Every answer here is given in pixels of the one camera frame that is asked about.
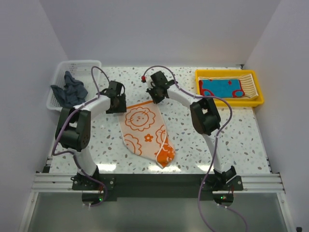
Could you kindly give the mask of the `orange white patterned cloth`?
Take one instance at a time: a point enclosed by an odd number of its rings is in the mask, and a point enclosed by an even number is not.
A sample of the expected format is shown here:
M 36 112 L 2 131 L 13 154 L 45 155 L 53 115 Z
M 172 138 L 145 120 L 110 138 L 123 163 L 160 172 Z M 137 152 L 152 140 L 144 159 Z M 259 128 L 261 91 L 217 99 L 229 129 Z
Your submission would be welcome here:
M 175 149 L 166 124 L 152 101 L 128 107 L 118 120 L 124 144 L 131 153 L 154 161 L 162 169 L 174 160 Z

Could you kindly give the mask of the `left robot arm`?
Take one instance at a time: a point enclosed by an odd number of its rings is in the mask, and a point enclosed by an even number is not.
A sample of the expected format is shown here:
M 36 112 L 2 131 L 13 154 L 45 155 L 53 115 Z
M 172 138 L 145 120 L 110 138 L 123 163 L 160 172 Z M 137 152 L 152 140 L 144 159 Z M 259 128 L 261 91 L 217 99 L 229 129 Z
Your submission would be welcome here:
M 84 176 L 83 184 L 91 190 L 100 184 L 98 167 L 93 161 L 89 142 L 91 122 L 102 113 L 118 114 L 126 112 L 125 86 L 110 81 L 108 88 L 100 91 L 85 103 L 73 108 L 62 108 L 55 133 L 55 156 L 69 153 L 73 156 L 78 174 Z

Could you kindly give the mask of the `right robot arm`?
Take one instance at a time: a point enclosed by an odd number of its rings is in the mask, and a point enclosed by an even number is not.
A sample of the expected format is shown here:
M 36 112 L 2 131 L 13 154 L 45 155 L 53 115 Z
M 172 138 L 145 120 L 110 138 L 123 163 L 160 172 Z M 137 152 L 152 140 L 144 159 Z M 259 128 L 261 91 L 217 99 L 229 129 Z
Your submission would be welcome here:
M 221 117 L 215 105 L 214 96 L 201 96 L 181 88 L 175 80 L 168 80 L 163 72 L 158 71 L 152 75 L 143 75 L 143 83 L 147 84 L 146 92 L 150 94 L 155 104 L 165 98 L 175 100 L 190 109 L 191 121 L 197 133 L 205 139 L 212 161 L 210 167 L 216 175 L 215 184 L 219 189 L 227 189 L 232 185 L 236 170 L 219 150 L 219 133 L 227 125 L 220 126 Z

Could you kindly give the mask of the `red patterned towel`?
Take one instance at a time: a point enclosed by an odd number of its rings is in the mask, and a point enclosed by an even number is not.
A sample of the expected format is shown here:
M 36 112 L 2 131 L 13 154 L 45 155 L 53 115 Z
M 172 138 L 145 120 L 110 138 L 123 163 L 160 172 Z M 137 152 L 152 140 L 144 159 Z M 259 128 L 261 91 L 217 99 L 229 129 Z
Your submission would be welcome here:
M 245 96 L 238 79 L 200 79 L 200 95 L 219 98 L 241 98 Z

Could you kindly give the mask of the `yellow striped Doraemon towel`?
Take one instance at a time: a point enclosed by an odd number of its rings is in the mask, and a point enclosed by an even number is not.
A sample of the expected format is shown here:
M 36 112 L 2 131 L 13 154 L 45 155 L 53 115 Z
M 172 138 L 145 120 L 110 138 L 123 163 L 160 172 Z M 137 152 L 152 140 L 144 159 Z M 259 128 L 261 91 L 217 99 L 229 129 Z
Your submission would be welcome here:
M 254 84 L 253 76 L 251 74 L 241 76 L 228 76 L 228 77 L 198 77 L 200 79 L 238 79 L 240 80 L 242 89 L 245 92 L 245 96 L 237 99 L 255 99 L 258 97 L 258 92 Z

